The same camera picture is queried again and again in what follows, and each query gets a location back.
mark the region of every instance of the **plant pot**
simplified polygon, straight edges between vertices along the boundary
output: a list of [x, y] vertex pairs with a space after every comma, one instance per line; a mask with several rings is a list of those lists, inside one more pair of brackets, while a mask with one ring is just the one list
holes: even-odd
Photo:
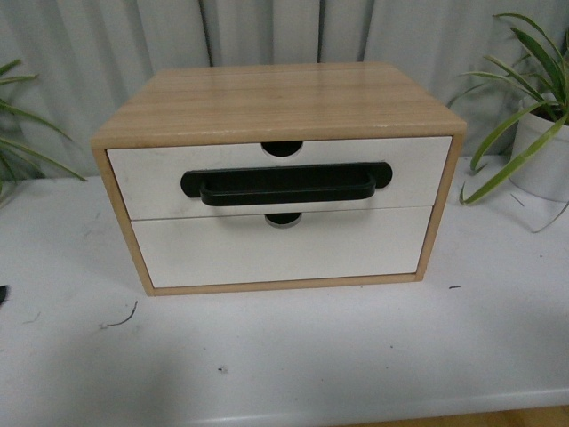
[[[512, 158], [529, 147], [553, 122], [527, 114], [517, 125]], [[510, 180], [537, 197], [569, 201], [569, 125], [564, 125]]]

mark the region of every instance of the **white table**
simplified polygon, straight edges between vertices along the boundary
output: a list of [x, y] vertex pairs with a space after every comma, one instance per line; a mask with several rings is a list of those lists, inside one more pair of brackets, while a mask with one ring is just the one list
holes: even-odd
[[0, 423], [318, 426], [569, 403], [569, 212], [532, 234], [562, 206], [511, 184], [460, 206], [467, 163], [424, 281], [242, 294], [148, 298], [99, 178], [21, 185], [0, 209]]

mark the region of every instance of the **drawer front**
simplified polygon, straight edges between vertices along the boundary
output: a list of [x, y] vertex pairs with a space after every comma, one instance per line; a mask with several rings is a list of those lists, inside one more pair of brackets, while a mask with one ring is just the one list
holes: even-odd
[[[259, 143], [155, 149], [110, 149], [119, 188], [132, 220], [193, 218], [431, 206], [435, 201], [451, 137], [304, 141], [288, 157], [267, 153]], [[391, 183], [364, 200], [288, 205], [209, 206], [180, 188], [187, 171], [387, 162]]]
[[431, 208], [132, 222], [154, 287], [415, 272]]

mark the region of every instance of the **wooden cabinet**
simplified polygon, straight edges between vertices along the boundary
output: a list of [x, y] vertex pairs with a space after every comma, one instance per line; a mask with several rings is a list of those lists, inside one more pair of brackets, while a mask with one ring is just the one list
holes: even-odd
[[[421, 280], [464, 132], [388, 64], [192, 68], [153, 77], [92, 149], [147, 294], [233, 292]], [[207, 175], [196, 194], [185, 173]]]

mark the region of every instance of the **white curtain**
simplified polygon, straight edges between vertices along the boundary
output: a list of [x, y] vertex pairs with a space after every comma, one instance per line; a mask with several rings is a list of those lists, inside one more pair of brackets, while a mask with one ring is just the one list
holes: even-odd
[[[30, 146], [94, 175], [90, 137], [161, 68], [382, 60], [448, 102], [483, 54], [520, 55], [497, 12], [529, 14], [560, 44], [569, 27], [566, 0], [0, 0], [0, 63], [40, 75], [0, 97], [74, 140], [24, 121]], [[455, 104], [464, 154], [514, 107], [500, 93]]]

